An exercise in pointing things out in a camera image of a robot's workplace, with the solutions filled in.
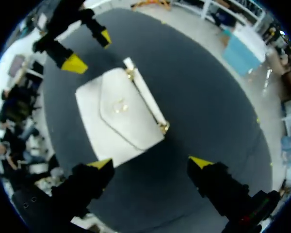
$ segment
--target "dark gray mat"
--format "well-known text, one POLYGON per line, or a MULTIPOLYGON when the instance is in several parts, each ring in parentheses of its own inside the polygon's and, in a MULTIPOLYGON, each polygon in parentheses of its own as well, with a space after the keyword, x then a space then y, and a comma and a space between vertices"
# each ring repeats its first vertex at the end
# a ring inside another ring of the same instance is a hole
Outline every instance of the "dark gray mat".
POLYGON ((96 160, 76 89, 131 57, 171 127, 163 142, 118 167, 89 209, 123 233, 220 232, 226 219, 200 197, 186 162, 189 154, 221 161, 252 191, 269 191, 270 156, 249 100, 210 53, 173 28, 122 9, 97 19, 113 40, 107 50, 85 27, 63 43, 89 66, 85 74, 61 71, 51 59, 45 67, 46 117, 60 165, 69 174, 76 164, 96 160))

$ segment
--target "white handbag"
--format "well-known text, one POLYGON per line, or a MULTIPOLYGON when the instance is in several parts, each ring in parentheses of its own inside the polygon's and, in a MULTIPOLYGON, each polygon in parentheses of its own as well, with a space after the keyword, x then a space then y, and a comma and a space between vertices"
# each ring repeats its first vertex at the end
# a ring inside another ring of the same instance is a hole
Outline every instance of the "white handbag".
POLYGON ((76 91, 81 118, 98 160, 114 167, 164 139, 169 129, 151 92, 130 58, 76 91))

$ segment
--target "handbag flap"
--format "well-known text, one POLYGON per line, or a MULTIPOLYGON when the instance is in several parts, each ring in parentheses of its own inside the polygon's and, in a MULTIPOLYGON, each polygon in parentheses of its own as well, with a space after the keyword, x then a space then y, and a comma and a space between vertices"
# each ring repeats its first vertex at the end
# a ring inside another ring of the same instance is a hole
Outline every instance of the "handbag flap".
POLYGON ((122 68, 102 75, 99 109, 101 118, 140 150, 164 139, 152 113, 122 68))

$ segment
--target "white floor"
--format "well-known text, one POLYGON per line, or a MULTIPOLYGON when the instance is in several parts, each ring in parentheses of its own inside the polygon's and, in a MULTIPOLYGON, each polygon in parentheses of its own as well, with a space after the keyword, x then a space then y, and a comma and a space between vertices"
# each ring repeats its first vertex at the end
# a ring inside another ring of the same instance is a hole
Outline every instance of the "white floor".
MULTIPOLYGON (((265 87, 267 65, 262 65, 258 70, 253 71, 247 77, 240 77, 222 58, 225 47, 219 38, 220 29, 208 21, 201 20, 199 16, 187 10, 172 7, 171 11, 166 11, 162 7, 151 5, 138 8, 137 11, 152 16, 162 21, 162 23, 174 27, 176 30, 201 44, 216 57, 235 78, 252 103, 259 117, 257 121, 260 122, 260 127, 264 132, 272 157, 270 166, 273 168, 273 189, 278 190, 285 177, 285 167, 282 165, 280 157, 280 138, 284 133, 284 128, 281 122, 282 113, 279 98, 279 95, 281 95, 281 87, 279 78, 275 75, 271 75, 268 85, 265 87)), ((38 105, 43 107, 43 96, 38 105)), ((44 111, 37 112, 35 119, 38 122, 39 130, 46 138, 46 145, 49 148, 48 153, 49 156, 51 156, 54 151, 51 146, 48 132, 52 129, 46 127, 44 111)))

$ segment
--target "desk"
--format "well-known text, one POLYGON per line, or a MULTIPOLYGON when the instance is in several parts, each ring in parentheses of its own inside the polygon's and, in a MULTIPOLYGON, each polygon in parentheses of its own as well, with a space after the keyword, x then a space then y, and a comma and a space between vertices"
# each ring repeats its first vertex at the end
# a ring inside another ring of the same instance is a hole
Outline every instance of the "desk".
POLYGON ((114 9, 97 16, 110 33, 104 50, 81 26, 62 43, 89 66, 82 75, 44 72, 46 120, 65 174, 96 159, 75 98, 77 88, 132 58, 170 122, 166 139, 122 164, 89 210, 123 233, 221 232, 226 219, 202 199, 186 175, 188 155, 222 161, 252 193, 271 189, 268 147, 249 100, 202 46, 141 13, 114 9))

